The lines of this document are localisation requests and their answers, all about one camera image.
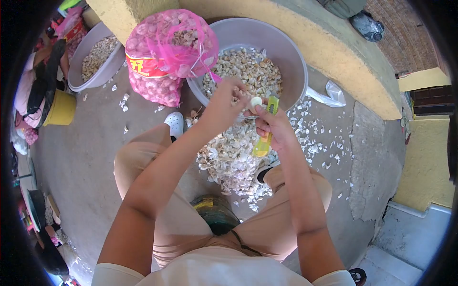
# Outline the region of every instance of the pink bag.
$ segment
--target pink bag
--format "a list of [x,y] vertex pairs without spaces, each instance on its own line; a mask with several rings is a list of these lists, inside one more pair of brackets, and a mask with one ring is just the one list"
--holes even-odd
[[198,77],[218,60],[218,39],[196,14],[167,10],[138,24],[125,45],[129,79],[144,98],[175,107],[181,78]]
[[87,34],[81,13],[83,13],[82,7],[69,8],[67,17],[55,29],[58,39],[67,40],[69,60],[73,58],[78,45]]

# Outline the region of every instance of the yellow box cutter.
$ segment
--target yellow box cutter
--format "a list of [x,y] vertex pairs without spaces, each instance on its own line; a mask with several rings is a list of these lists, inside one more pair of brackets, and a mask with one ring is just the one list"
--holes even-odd
[[[271,93],[269,102],[267,103],[267,111],[273,115],[277,114],[278,110],[278,95]],[[253,148],[253,155],[256,157],[263,157],[269,153],[270,142],[272,141],[272,133],[269,132],[261,136]]]

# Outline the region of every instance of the yellow bucket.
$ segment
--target yellow bucket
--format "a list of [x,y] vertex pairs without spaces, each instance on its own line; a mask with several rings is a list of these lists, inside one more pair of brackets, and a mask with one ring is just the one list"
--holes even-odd
[[56,89],[53,104],[43,126],[69,125],[76,111],[76,98],[66,92]]

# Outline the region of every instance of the red label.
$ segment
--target red label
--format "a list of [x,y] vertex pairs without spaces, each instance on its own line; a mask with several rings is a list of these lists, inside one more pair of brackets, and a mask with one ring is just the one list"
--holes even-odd
[[83,29],[83,21],[80,19],[78,23],[71,29],[64,37],[64,39],[69,42],[73,37],[78,34]]
[[156,59],[153,58],[132,58],[127,53],[125,54],[127,65],[131,71],[138,73],[146,78],[160,78],[168,76],[165,71],[161,71],[156,64]]

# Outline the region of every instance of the white shirt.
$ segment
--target white shirt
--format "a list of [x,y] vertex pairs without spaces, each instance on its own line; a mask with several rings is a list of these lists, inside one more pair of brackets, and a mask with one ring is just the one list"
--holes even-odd
[[127,267],[97,264],[92,286],[205,286],[205,285],[301,285],[354,286],[351,275],[339,270],[313,283],[269,257],[250,257],[229,248],[209,246],[175,258],[159,271],[144,277]]

